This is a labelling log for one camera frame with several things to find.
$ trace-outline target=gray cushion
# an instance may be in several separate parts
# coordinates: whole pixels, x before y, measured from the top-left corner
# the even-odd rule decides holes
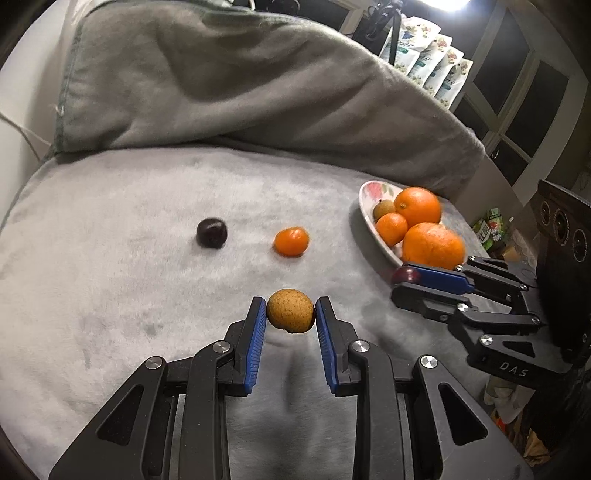
[[[369,178],[207,146],[46,164],[0,235],[0,424],[25,461],[46,478],[145,358],[192,356],[244,318],[253,296],[287,287],[313,301],[328,295],[339,318],[390,353],[435,355],[477,395],[485,375],[466,365],[445,325],[389,300],[393,266],[357,207]],[[482,254],[443,207],[469,253]],[[207,216],[227,221],[219,251],[195,243]],[[274,235],[293,225],[309,231],[310,247],[280,257]],[[268,326],[258,384],[231,399],[228,416],[236,480],[351,475],[355,401],[330,394],[315,329]]]

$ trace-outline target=blue gripper pad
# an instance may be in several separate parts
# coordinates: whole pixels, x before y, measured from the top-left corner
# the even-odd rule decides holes
[[[254,330],[252,331],[251,343],[246,353],[246,373],[244,378],[244,390],[247,394],[252,393],[252,387],[256,384],[258,367],[261,363],[262,344],[265,341],[265,327],[267,326],[267,304],[261,299],[261,305],[256,314]]]
[[[330,387],[330,392],[335,393],[338,387],[336,379],[336,355],[324,311],[320,300],[316,302],[316,330],[318,331],[318,340],[320,342],[320,354],[322,355],[322,364],[324,365],[324,376],[326,384]]]
[[[400,268],[407,267],[415,269],[420,274],[418,284],[423,287],[434,288],[455,295],[474,292],[474,286],[471,285],[463,273],[413,263],[405,263]]]

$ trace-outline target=orange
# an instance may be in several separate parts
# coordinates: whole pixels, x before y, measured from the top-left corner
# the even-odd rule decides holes
[[[408,231],[408,223],[399,213],[386,213],[375,224],[375,229],[386,245],[393,247],[404,238]]]
[[[466,247],[456,232],[440,223],[419,223],[411,227],[402,243],[402,260],[447,268],[464,263]]]
[[[301,255],[308,248],[310,237],[302,227],[286,228],[275,236],[275,250],[286,257]]]
[[[441,204],[437,196],[421,187],[409,187],[394,200],[396,211],[406,218],[408,227],[422,222],[439,223]]]

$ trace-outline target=small orange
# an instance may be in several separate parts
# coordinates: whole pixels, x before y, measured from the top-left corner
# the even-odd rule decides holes
[[[302,227],[286,228],[275,236],[275,250],[286,257],[301,255],[308,248],[310,237]]]
[[[408,231],[408,223],[399,213],[386,213],[375,224],[375,229],[386,245],[393,247],[404,238]]]
[[[441,204],[434,193],[421,187],[409,187],[401,191],[394,200],[396,211],[402,214],[408,227],[418,223],[441,221]]]

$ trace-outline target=dark purple fruit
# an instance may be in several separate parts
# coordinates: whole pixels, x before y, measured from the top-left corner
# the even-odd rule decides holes
[[[202,247],[221,248],[228,238],[228,229],[219,218],[206,218],[197,225],[197,243]]]

